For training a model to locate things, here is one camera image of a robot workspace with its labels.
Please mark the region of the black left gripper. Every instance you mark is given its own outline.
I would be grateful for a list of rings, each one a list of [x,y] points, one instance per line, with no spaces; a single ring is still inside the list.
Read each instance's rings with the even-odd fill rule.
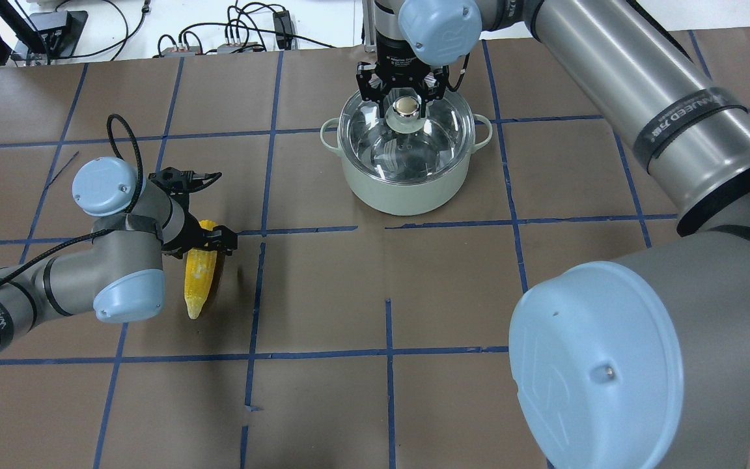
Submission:
[[[230,256],[238,249],[238,234],[224,225],[203,228],[200,221],[189,211],[189,199],[215,184],[221,172],[196,173],[176,168],[166,168],[150,173],[148,183],[166,193],[169,202],[169,216],[163,224],[163,247],[167,256],[183,256],[193,248],[201,248],[206,243],[206,251],[214,251]]]

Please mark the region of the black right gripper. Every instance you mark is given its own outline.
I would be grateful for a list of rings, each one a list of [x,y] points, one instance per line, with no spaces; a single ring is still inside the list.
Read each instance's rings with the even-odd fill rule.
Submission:
[[[449,90],[449,66],[430,66],[416,57],[381,57],[377,63],[359,62],[356,69],[362,101],[377,104],[378,118],[386,119],[393,106],[393,90],[411,89],[419,97],[419,116],[431,116],[432,103]]]

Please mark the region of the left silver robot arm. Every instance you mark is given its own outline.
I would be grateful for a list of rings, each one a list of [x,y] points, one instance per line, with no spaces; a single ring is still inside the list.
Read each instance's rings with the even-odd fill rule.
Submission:
[[[107,323],[155,317],[165,303],[163,255],[237,248],[235,232],[203,229],[184,204],[121,158],[81,167],[72,198],[95,219],[91,247],[0,268],[0,353],[51,320],[90,311]]]

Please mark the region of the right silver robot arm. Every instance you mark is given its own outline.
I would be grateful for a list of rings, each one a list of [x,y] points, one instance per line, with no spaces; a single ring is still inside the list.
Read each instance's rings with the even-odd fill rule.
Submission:
[[[642,169],[602,120],[499,124],[492,152],[510,219],[476,223],[392,222],[383,233],[387,286],[390,465],[398,468],[545,468],[519,410],[508,367],[509,307],[553,277],[589,261],[666,258],[684,247],[673,206],[646,212]],[[685,353],[682,418],[708,405],[702,428],[676,434],[663,468],[750,467],[750,270],[723,269],[717,282],[690,271],[697,336]]]

